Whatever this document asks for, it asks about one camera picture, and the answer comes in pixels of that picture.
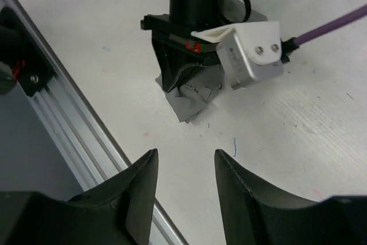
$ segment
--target gray cloth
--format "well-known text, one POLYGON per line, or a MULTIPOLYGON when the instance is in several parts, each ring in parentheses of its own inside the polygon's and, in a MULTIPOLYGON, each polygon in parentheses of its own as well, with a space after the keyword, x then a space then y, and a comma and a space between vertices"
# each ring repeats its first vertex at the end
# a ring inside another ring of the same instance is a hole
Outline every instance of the gray cloth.
MULTIPOLYGON (((162 76, 155 80, 162 88, 162 76)), ((206 67, 180 88, 166 93, 166 99, 180 122, 189 123, 218 95, 222 89, 220 65, 206 67)))

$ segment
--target bolt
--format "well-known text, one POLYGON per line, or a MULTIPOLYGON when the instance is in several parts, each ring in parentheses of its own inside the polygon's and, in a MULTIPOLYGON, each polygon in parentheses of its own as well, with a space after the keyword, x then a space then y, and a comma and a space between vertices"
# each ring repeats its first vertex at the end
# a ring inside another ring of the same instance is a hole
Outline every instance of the bolt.
POLYGON ((255 52, 258 55, 262 55, 264 53, 264 48, 262 48, 261 46, 258 46, 255 48, 255 52))
POLYGON ((37 75, 31 75, 31 77, 30 77, 30 81, 31 81, 32 83, 36 84, 36 83, 38 83, 39 78, 38 78, 38 76, 37 76, 37 75))
POLYGON ((273 52, 277 52, 277 51, 279 51, 279 45, 278 44, 273 44, 273 45, 271 45, 271 49, 273 50, 273 52))

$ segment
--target blue mark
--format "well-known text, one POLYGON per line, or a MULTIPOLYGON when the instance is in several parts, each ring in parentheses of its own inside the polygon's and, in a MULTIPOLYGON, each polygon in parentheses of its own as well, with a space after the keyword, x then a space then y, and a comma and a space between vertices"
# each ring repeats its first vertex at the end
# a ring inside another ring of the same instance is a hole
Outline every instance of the blue mark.
POLYGON ((236 138, 233 138, 233 143, 235 144, 235 153, 234 153, 233 157, 235 157, 237 155, 236 138))

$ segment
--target white tabletop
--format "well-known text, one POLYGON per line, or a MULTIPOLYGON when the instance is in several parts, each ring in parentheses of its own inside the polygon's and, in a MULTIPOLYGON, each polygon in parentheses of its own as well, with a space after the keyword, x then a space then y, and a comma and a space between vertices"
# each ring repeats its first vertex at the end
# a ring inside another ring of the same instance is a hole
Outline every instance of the white tabletop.
MULTIPOLYGON (((157 198, 190 244, 224 244, 214 150, 313 200, 367 193, 367 19, 310 42, 282 77, 178 123, 154 79, 146 14, 169 0, 19 0, 131 161, 159 150, 157 198)), ((252 0, 297 36, 366 0, 252 0)))

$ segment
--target white table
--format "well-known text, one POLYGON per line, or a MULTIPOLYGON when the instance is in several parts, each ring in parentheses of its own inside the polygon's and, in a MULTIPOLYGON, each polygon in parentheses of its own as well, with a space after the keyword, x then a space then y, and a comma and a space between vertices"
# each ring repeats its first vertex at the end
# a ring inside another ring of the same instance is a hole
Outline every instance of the white table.
MULTIPOLYGON (((169 0, 19 0, 131 161, 159 149, 157 198, 190 244, 224 244, 214 150, 273 184, 320 200, 367 193, 367 20, 311 42, 286 73, 226 91, 178 123, 154 79, 145 14, 169 0)), ((366 0, 252 0, 283 38, 366 0)))

